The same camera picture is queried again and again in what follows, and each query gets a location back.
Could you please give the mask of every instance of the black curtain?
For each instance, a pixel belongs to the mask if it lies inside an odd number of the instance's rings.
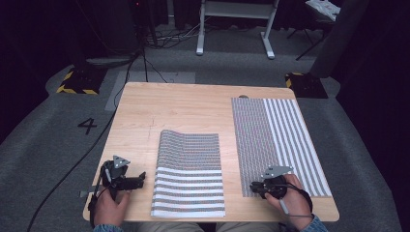
[[[48,79],[69,64],[58,41],[38,3],[0,3],[0,143],[47,98]]]
[[[153,0],[154,25],[168,24],[168,5],[166,0]]]
[[[61,33],[69,26],[81,54],[105,55],[76,1],[0,2],[0,143],[48,97],[48,80],[74,62],[63,45],[70,33]]]
[[[337,100],[392,190],[403,231],[410,231],[409,12],[407,1],[370,1],[332,75]]]
[[[201,0],[173,0],[175,27],[183,30],[199,23]]]

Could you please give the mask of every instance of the folded cloth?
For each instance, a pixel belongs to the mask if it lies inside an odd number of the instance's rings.
[[[151,216],[225,216],[217,133],[161,132]]]

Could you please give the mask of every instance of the human hand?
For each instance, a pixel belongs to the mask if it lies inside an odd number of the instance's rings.
[[[287,183],[294,185],[298,189],[302,189],[302,185],[299,182],[299,179],[296,175],[285,174],[283,175],[283,177],[286,179]],[[283,212],[283,209],[280,206],[279,200],[274,198],[268,192],[265,193],[265,197],[270,205],[274,206],[275,208]],[[298,230],[304,229],[311,223],[313,218],[310,217],[311,215],[310,207],[308,205],[308,202],[299,192],[297,192],[296,190],[292,188],[288,188],[287,193],[284,195],[282,200],[284,201],[284,204],[286,205],[286,208],[289,211],[289,215],[291,216],[289,217],[289,221]]]
[[[103,190],[96,204],[94,224],[96,226],[99,224],[112,224],[120,227],[130,202],[130,196],[131,191],[124,192],[121,202],[117,204],[112,199],[109,189]]]

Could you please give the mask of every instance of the striped cloth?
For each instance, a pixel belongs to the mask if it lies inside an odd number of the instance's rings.
[[[293,166],[311,196],[331,196],[295,100],[232,99],[243,196],[268,165]]]
[[[161,132],[151,216],[225,216],[217,133]]]

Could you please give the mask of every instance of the white metal stand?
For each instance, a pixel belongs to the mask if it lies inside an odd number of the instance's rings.
[[[251,4],[251,3],[231,3],[231,2],[213,2],[202,0],[200,28],[198,36],[198,45],[196,48],[197,55],[204,53],[205,40],[205,15],[209,16],[228,16],[228,17],[248,17],[268,19],[266,31],[261,32],[263,44],[265,45],[266,53],[269,59],[275,58],[275,53],[272,50],[269,42],[269,34],[271,32],[272,23],[274,22],[275,13],[277,12],[278,0],[274,4]]]

